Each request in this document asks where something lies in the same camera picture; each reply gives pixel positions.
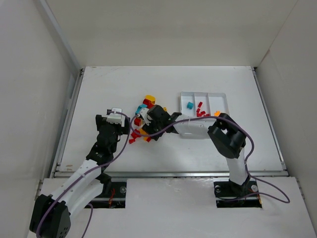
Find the white wall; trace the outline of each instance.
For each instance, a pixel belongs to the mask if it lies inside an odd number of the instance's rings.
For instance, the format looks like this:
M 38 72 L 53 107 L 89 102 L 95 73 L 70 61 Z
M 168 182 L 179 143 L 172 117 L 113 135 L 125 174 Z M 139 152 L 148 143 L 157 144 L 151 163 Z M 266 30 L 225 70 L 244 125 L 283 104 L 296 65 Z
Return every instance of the white wall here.
M 317 1 L 299 0 L 257 70 L 290 175 L 317 231 Z
M 82 66 L 258 66 L 297 0 L 48 0 Z
M 32 0 L 0 1 L 0 237 L 24 237 L 70 71 Z

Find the black mounting slot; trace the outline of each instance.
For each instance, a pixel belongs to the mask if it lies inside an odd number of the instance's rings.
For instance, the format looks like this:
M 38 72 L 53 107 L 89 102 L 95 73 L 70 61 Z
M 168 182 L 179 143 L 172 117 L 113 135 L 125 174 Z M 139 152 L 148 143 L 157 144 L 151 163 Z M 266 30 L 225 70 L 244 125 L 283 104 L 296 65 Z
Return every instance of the black mounting slot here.
M 231 181 L 215 181 L 214 184 L 214 194 L 217 198 L 216 205 L 217 208 L 247 208 L 247 207 L 258 207 L 262 208 L 262 203 L 260 196 L 257 194 L 251 195 L 246 199 L 241 199 L 237 201 L 228 201 L 237 197 L 243 197 L 245 195 L 251 194 L 253 186 L 258 187 L 256 181 L 249 181 L 245 187 L 244 191 L 238 192 L 233 189 L 233 182 Z
M 94 208 L 125 208 L 125 195 L 127 190 L 127 182 L 116 181 L 111 182 L 111 186 L 108 187 L 105 193 L 94 198 L 90 203 Z M 109 199 L 114 191 L 112 203 L 110 205 Z

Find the blue block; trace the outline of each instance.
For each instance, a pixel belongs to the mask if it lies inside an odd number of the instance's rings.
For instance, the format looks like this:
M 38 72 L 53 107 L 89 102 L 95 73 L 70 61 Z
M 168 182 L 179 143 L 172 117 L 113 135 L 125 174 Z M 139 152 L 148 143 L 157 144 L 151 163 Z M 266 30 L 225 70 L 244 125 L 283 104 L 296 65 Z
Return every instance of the blue block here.
M 194 107 L 194 104 L 193 104 L 193 103 L 191 103 L 191 102 L 188 102 L 188 104 L 187 104 L 187 108 L 189 108 L 189 109 L 193 109 L 193 107 Z
M 139 114 L 139 113 L 140 113 L 140 110 L 141 110 L 142 108 L 146 108 L 146 107 L 147 107 L 147 105 L 141 104 L 141 105 L 138 107 L 138 109 L 135 111 L 135 115 L 136 115 L 136 114 Z

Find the cable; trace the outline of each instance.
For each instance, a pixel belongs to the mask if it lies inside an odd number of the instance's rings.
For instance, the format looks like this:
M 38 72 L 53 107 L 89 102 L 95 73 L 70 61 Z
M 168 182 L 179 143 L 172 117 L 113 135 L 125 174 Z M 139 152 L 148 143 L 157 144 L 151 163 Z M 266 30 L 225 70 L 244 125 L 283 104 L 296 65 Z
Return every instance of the cable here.
M 87 205 L 90 206 L 91 212 L 90 212 L 90 216 L 89 216 L 88 223 L 87 223 L 87 225 L 86 225 L 86 228 L 85 228 L 84 233 L 83 233 L 83 235 L 81 236 L 81 238 L 84 238 L 84 236 L 85 236 L 85 234 L 86 234 L 86 231 L 87 231 L 87 229 L 88 229 L 88 226 L 89 226 L 89 224 L 90 224 L 91 218 L 92 218 L 92 216 L 93 216 L 93 211 L 94 211 L 94 207 L 92 206 L 91 203 L 88 203 Z
M 290 199 L 289 199 L 289 197 L 286 195 L 286 193 L 285 193 L 283 190 L 281 190 L 279 187 L 275 186 L 274 184 L 272 184 L 272 183 L 270 183 L 270 182 L 267 182 L 267 181 L 265 181 L 265 180 L 262 180 L 262 179 L 260 179 L 260 178 L 258 178 L 258 177 L 255 177 L 255 176 L 253 176 L 253 175 L 250 174 L 249 169 L 248 169 L 248 165 L 247 165 L 247 160 L 248 160 L 248 158 L 251 156 L 251 154 L 252 154 L 253 151 L 254 151 L 254 141 L 253 141 L 252 137 L 251 137 L 244 129 L 242 129 L 238 124 L 236 124 L 236 123 L 234 123 L 234 122 L 232 122 L 232 121 L 230 121 L 230 120 L 228 120 L 228 119 L 225 119 L 225 118 L 220 118 L 220 117 L 215 117 L 215 116 L 207 116 L 207 117 L 202 117 L 202 118 L 191 118 L 191 119 L 183 119 L 183 120 L 174 121 L 174 122 L 172 122 L 170 125 L 166 126 L 166 127 L 163 128 L 162 130 L 160 130 L 160 131 L 158 131 L 158 132 L 156 132 L 156 133 L 154 133 L 154 134 L 143 135 L 143 134 L 140 134 L 140 133 L 138 133 L 137 131 L 135 131 L 135 130 L 133 129 L 133 127 L 132 127 L 132 122 L 133 122 L 133 120 L 134 120 L 137 116 L 138 116 L 138 115 L 135 115 L 135 116 L 132 118 L 132 120 L 130 121 L 130 129 L 131 129 L 134 133 L 136 133 L 137 135 L 139 135 L 139 136 L 144 136 L 144 137 L 152 137 L 152 136 L 159 135 L 159 134 L 165 132 L 168 128 L 174 126 L 175 124 L 178 124 L 178 123 L 181 123 L 181 122 L 186 122 L 186 121 L 189 121 L 189 120 L 191 120 L 191 121 L 196 121 L 196 120 L 202 120 L 202 119 L 219 119 L 219 120 L 225 121 L 225 122 L 227 122 L 227 123 L 229 123 L 229 124 L 235 126 L 238 130 L 240 130 L 241 132 L 243 132 L 243 134 L 244 134 L 244 135 L 250 140 L 250 142 L 251 142 L 251 150 L 250 150 L 250 152 L 248 153 L 248 155 L 246 156 L 246 158 L 245 158 L 245 160 L 244 160 L 246 172 L 247 172 L 247 174 L 249 175 L 249 177 L 254 178 L 255 180 L 264 182 L 264 183 L 266 183 L 266 184 L 268 184 L 268 185 L 274 187 L 275 189 L 277 189 L 278 191 L 280 191 L 280 192 L 285 196 L 285 198 L 287 199 L 287 201 L 284 201 L 284 200 L 282 200 L 282 199 L 280 199 L 280 198 L 274 197 L 274 196 L 272 196 L 272 195 L 270 195 L 270 194 L 267 194 L 267 193 L 264 193 L 264 192 L 254 192 L 254 193 L 250 193 L 250 194 L 248 194 L 248 195 L 245 195 L 245 196 L 242 196 L 242 197 L 239 197 L 239 198 L 228 199 L 228 200 L 226 200 L 226 201 L 228 201 L 228 202 L 233 202 L 233 201 L 241 200 L 241 199 L 243 199 L 243 198 L 246 198 L 246 197 L 249 197 L 249 196 L 252 196 L 252 195 L 256 195 L 256 194 L 260 195 L 260 194 L 262 194 L 262 195 L 265 195 L 265 196 L 274 198 L 274 199 L 276 199 L 276 200 L 278 200 L 278 201 L 280 201 L 280 202 L 283 202 L 283 203 L 290 203 L 290 202 L 291 202 Z
M 223 121 L 225 121 L 225 122 L 227 122 L 227 123 L 229 123 L 229 124 L 235 126 L 238 130 L 242 131 L 242 132 L 245 134 L 245 136 L 248 137 L 248 139 L 250 140 L 250 142 L 251 142 L 251 150 L 250 150 L 250 152 L 248 153 L 248 155 L 246 156 L 246 158 L 245 158 L 245 160 L 244 160 L 244 161 L 245 161 L 245 168 L 246 168 L 247 174 L 248 174 L 251 178 L 254 178 L 254 179 L 258 180 L 258 181 L 264 182 L 264 183 L 266 183 L 266 184 L 268 184 L 268 185 L 271 185 L 272 187 L 276 188 L 276 189 L 277 189 L 278 191 L 280 191 L 280 192 L 286 197 L 286 199 L 287 199 L 287 201 L 284 201 L 284 200 L 282 200 L 282 199 L 279 199 L 279 198 L 274 197 L 274 196 L 272 196 L 272 195 L 270 195 L 270 194 L 267 194 L 267 193 L 254 192 L 254 193 L 250 193 L 250 194 L 248 194 L 248 195 L 245 195 L 245 196 L 243 196 L 243 197 L 234 198 L 234 199 L 229 199 L 229 200 L 227 200 L 227 201 L 228 201 L 228 202 L 230 202 L 230 201 L 237 201 L 237 200 L 240 200 L 240 199 L 243 199 L 243 198 L 246 198 L 246 197 L 255 195 L 255 194 L 262 194 L 262 195 L 265 195 L 265 196 L 274 198 L 274 199 L 276 199 L 276 200 L 278 200 L 278 201 L 280 201 L 280 202 L 283 202 L 283 203 L 290 203 L 289 197 L 288 197 L 288 196 L 286 195 L 286 193 L 283 192 L 280 188 L 278 188 L 277 186 L 275 186 L 274 184 L 272 184 L 272 183 L 270 183 L 270 182 L 267 182 L 267 181 L 265 181 L 265 180 L 259 179 L 259 178 L 255 177 L 255 176 L 252 176 L 252 175 L 250 174 L 250 172 L 249 172 L 249 170 L 248 170 L 248 166 L 247 166 L 247 160 L 248 160 L 249 156 L 250 156 L 250 155 L 253 153 L 253 151 L 254 151 L 254 141 L 253 141 L 253 139 L 251 138 L 251 136 L 250 136 L 244 129 L 242 129 L 238 124 L 236 124 L 236 123 L 234 123 L 234 122 L 232 122 L 232 121 L 230 121 L 230 120 L 228 120 L 228 119 L 225 119 L 225 118 L 220 118 L 220 117 L 215 117 L 215 116 L 208 116 L 208 117 L 202 117 L 202 118 L 191 118 L 191 119 L 183 119 L 183 120 L 175 121 L 175 122 L 171 123 L 170 125 L 168 125 L 167 127 L 163 128 L 161 131 L 158 131 L 158 132 L 156 132 L 156 133 L 154 133 L 154 134 L 150 134 L 150 135 L 149 135 L 149 134 L 144 135 L 144 134 L 138 133 L 138 132 L 135 131 L 135 130 L 133 129 L 133 127 L 132 127 L 132 122 L 134 121 L 134 119 L 135 119 L 138 115 L 135 115 L 135 116 L 130 120 L 129 117 L 128 117 L 126 114 L 124 114 L 124 113 L 120 113 L 120 112 L 110 112 L 110 113 L 120 114 L 120 115 L 124 116 L 126 119 L 128 119 L 128 121 L 130 121 L 130 122 L 129 122 L 129 131 L 128 131 L 127 139 L 125 140 L 125 143 L 124 143 L 124 145 L 123 145 L 121 151 L 118 153 L 118 155 L 117 155 L 113 160 L 111 160 L 110 162 L 107 162 L 107 163 L 105 163 L 105 164 L 102 164 L 102 165 L 93 167 L 93 168 L 91 168 L 90 170 L 87 170 L 87 171 L 84 173 L 83 176 L 89 174 L 91 171 L 94 171 L 94 170 L 96 170 L 96 169 L 98 169 L 98 168 L 101 168 L 101 167 L 108 166 L 108 165 L 110 165 L 111 163 L 113 163 L 113 162 L 122 154 L 122 152 L 124 151 L 124 149 L 125 149 L 125 147 L 126 147 L 126 145 L 127 145 L 127 143 L 128 143 L 129 135 L 130 135 L 130 131 L 131 131 L 131 130 L 132 130 L 134 133 L 136 133 L 137 135 L 139 135 L 139 136 L 152 137 L 152 136 L 156 136 L 156 135 L 159 135 L 159 134 L 165 132 L 168 128 L 174 126 L 174 125 L 177 124 L 177 123 L 181 123 L 181 122 L 185 122 L 185 121 L 189 121 L 189 120 L 191 120 L 191 121 L 196 121 L 196 120 L 202 120 L 202 119 L 219 119 L 219 120 L 223 120 Z M 68 188 L 66 188 L 66 189 L 64 190 L 64 192 L 62 192 L 62 193 L 60 194 L 60 196 L 50 205 L 50 207 L 49 207 L 49 208 L 47 209 L 47 211 L 44 213 L 44 215 L 43 215 L 43 217 L 41 218 L 41 220 L 40 220 L 40 222 L 39 222 L 39 225 L 38 225 L 38 227 L 37 227 L 37 229 L 36 229 L 36 237 L 37 237 L 37 238 L 41 238 L 41 237 L 40 237 L 40 230 L 41 230 L 41 227 L 42 227 L 42 225 L 43 225 L 43 222 L 44 222 L 45 218 L 48 216 L 48 214 L 50 213 L 50 211 L 54 208 L 54 206 L 58 203 L 58 201 L 59 201 L 78 181 L 80 181 L 80 180 L 83 178 L 83 176 L 81 176 L 81 177 L 79 177 L 78 179 L 76 179 Z M 85 229 L 85 232 L 86 232 L 86 230 L 87 230 L 87 228 L 88 228 L 89 223 L 90 223 L 90 220 L 88 221 L 88 224 L 87 224 L 87 227 L 86 227 L 86 229 Z
M 125 118 L 127 118 L 127 119 L 129 120 L 129 117 L 128 117 L 126 114 L 124 114 L 124 113 L 119 113 L 119 112 L 116 112 L 116 113 L 118 113 L 118 114 L 120 114 L 120 115 L 123 115 Z M 96 170 L 96 169 L 98 169 L 98 168 L 101 168 L 101 167 L 108 166 L 109 164 L 113 163 L 113 162 L 122 154 L 123 150 L 125 149 L 125 147 L 126 147 L 128 141 L 129 141 L 130 131 L 131 131 L 131 128 L 129 127 L 127 139 L 125 140 L 124 146 L 122 147 L 121 151 L 118 153 L 118 155 L 117 155 L 113 160 L 111 160 L 111 161 L 109 161 L 109 162 L 107 162 L 107 163 L 105 163 L 105 164 L 102 164 L 102 165 L 93 167 L 93 168 L 91 168 L 90 170 L 87 170 L 87 171 L 84 173 L 83 176 L 89 174 L 91 171 L 94 171 L 94 170 Z M 58 203 L 58 201 L 59 201 L 76 183 L 78 183 L 78 181 L 80 181 L 80 180 L 83 178 L 83 176 L 81 176 L 81 177 L 79 177 L 78 179 L 76 179 L 76 180 L 75 180 L 68 188 L 66 188 L 66 189 L 64 190 L 64 192 L 62 192 L 62 193 L 60 194 L 60 196 L 49 206 L 49 208 L 47 209 L 47 211 L 44 213 L 43 217 L 41 218 L 41 220 L 40 220 L 40 222 L 39 222 L 39 225 L 38 225 L 38 227 L 37 227 L 37 229 L 36 229 L 36 237 L 37 237 L 37 238 L 41 238 L 41 237 L 40 237 L 40 230 L 41 230 L 41 227 L 42 227 L 42 225 L 43 225 L 43 222 L 44 222 L 45 218 L 48 216 L 48 214 L 50 213 L 50 211 L 54 208 L 54 206 Z
M 109 201 L 108 201 L 108 203 L 109 203 L 109 208 L 111 208 L 111 204 L 112 204 L 112 200 L 113 200 L 114 195 L 115 195 L 115 190 L 114 190 L 114 188 L 113 188 L 113 189 L 111 190 L 111 197 L 109 198 Z

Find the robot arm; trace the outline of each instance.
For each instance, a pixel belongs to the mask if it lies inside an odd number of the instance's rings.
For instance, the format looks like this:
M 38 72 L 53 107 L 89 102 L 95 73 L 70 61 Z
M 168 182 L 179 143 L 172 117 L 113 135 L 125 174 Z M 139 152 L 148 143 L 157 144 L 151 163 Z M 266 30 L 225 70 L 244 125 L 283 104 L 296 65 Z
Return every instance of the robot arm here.
M 141 109 L 140 115 L 146 123 L 142 129 L 147 134 L 154 134 L 173 122 L 191 118 L 181 113 L 169 115 L 159 105 L 155 105 L 151 109 Z M 228 114 L 221 113 L 219 117 L 235 123 Z M 177 123 L 166 130 L 166 132 L 180 134 L 183 138 L 211 139 L 218 152 L 227 160 L 230 173 L 229 180 L 239 190 L 244 190 L 245 185 L 250 179 L 244 162 L 246 137 L 236 127 L 219 119 L 201 119 Z M 151 138 L 158 140 L 162 135 L 163 132 Z
M 50 205 L 79 177 L 82 177 L 69 190 L 55 207 L 50 211 L 41 226 L 40 234 L 43 238 L 65 237 L 74 217 L 96 196 L 108 193 L 111 186 L 111 177 L 104 174 L 107 166 L 89 170 L 110 162 L 116 152 L 120 136 L 128 134 L 129 120 L 122 115 L 110 113 L 122 112 L 122 109 L 112 108 L 106 117 L 96 115 L 97 142 L 92 147 L 86 160 L 80 168 L 57 190 L 49 196 L 40 195 L 34 204 L 30 222 L 30 231 L 36 233 L 37 227 Z

